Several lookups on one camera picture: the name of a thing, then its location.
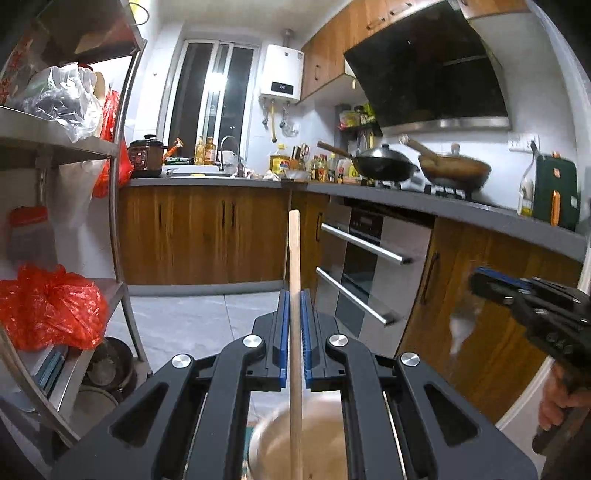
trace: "metal screw cap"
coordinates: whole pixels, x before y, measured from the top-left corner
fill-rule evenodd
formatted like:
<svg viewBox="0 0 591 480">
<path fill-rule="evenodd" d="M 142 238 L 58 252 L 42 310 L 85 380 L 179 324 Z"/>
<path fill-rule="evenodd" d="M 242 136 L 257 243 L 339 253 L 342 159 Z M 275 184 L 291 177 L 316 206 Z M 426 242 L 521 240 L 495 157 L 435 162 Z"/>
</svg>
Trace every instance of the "metal screw cap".
<svg viewBox="0 0 591 480">
<path fill-rule="evenodd" d="M 176 355 L 173 358 L 173 367 L 174 368 L 185 368 L 191 364 L 191 357 L 188 355 L 181 353 L 180 355 Z"/>
<path fill-rule="evenodd" d="M 406 352 L 400 356 L 400 361 L 407 367 L 416 367 L 421 359 L 416 353 Z"/>
<path fill-rule="evenodd" d="M 248 348 L 256 348 L 262 343 L 262 338 L 258 335 L 247 335 L 242 343 Z"/>
<path fill-rule="evenodd" d="M 329 338 L 329 342 L 333 346 L 345 346 L 349 343 L 349 339 L 342 333 L 336 333 Z"/>
</svg>

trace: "range hood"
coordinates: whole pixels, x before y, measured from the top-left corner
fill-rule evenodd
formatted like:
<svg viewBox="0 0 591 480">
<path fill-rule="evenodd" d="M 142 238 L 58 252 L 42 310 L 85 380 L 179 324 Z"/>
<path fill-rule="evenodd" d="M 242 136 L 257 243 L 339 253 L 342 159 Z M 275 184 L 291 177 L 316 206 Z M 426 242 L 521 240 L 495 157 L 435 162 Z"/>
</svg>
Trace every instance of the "range hood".
<svg viewBox="0 0 591 480">
<path fill-rule="evenodd" d="M 345 53 L 385 135 L 509 130 L 499 79 L 478 33 L 443 1 Z"/>
</svg>

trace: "countertop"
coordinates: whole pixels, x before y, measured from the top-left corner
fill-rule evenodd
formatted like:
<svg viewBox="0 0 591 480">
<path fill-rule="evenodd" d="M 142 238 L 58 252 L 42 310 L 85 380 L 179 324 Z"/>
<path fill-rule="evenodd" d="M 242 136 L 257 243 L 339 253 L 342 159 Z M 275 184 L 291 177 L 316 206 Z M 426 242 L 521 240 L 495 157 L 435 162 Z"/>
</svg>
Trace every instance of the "countertop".
<svg viewBox="0 0 591 480">
<path fill-rule="evenodd" d="M 432 215 L 470 223 L 489 230 L 558 252 L 583 262 L 586 240 L 583 235 L 549 223 L 523 218 L 513 210 L 480 205 L 465 200 L 455 200 L 403 190 L 382 190 L 357 185 L 337 183 L 289 183 L 268 180 L 230 179 L 227 177 L 173 177 L 132 179 L 131 187 L 141 186 L 223 186 L 304 190 L 339 197 L 350 197 L 368 202 L 416 210 Z"/>
</svg>

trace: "oven handle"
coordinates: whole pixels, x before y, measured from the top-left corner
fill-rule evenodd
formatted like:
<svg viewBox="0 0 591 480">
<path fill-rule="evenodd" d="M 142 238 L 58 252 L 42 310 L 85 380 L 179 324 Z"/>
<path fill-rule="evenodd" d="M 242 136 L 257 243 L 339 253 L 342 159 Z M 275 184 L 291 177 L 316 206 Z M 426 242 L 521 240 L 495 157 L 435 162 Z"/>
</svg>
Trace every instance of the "oven handle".
<svg viewBox="0 0 591 480">
<path fill-rule="evenodd" d="M 339 282 L 337 282 L 333 277 L 328 275 L 327 272 L 322 270 L 320 267 L 316 267 L 316 273 L 320 276 L 320 278 L 324 278 L 328 283 L 330 283 L 334 288 L 336 288 L 339 292 L 341 292 L 345 297 L 347 297 L 350 301 L 355 303 L 360 309 L 365 310 L 369 313 L 372 317 L 376 320 L 379 320 L 384 325 L 390 325 L 394 323 L 393 320 L 386 320 L 382 317 L 378 312 L 376 312 L 372 307 L 366 305 L 361 300 L 359 300 L 355 295 L 353 295 L 349 290 L 347 290 L 344 286 L 342 286 Z"/>
<path fill-rule="evenodd" d="M 362 240 L 354 235 L 351 235 L 350 233 L 343 232 L 342 230 L 339 230 L 338 228 L 327 225 L 326 223 L 322 224 L 322 230 L 324 230 L 325 232 L 331 233 L 334 236 L 342 238 L 343 240 L 348 241 L 350 244 L 357 245 L 359 248 L 363 248 L 364 250 L 366 250 L 370 253 L 373 253 L 373 254 L 377 255 L 378 257 L 382 257 L 382 258 L 385 258 L 386 260 L 390 260 L 391 262 L 394 262 L 398 265 L 408 265 L 409 263 L 412 263 L 412 261 L 413 261 L 412 258 L 403 257 L 402 255 L 392 253 L 389 250 L 386 250 L 382 247 L 378 247 L 377 245 L 366 242 L 365 240 Z"/>
</svg>

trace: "water heater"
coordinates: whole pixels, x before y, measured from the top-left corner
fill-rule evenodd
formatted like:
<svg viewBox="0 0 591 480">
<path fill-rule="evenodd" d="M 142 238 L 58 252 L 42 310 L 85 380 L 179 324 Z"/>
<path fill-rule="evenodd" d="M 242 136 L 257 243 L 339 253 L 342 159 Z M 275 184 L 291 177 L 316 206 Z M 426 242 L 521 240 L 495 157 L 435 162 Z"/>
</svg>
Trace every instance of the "water heater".
<svg viewBox="0 0 591 480">
<path fill-rule="evenodd" d="M 292 48 L 269 45 L 262 71 L 261 97 L 300 101 L 304 54 Z"/>
</svg>

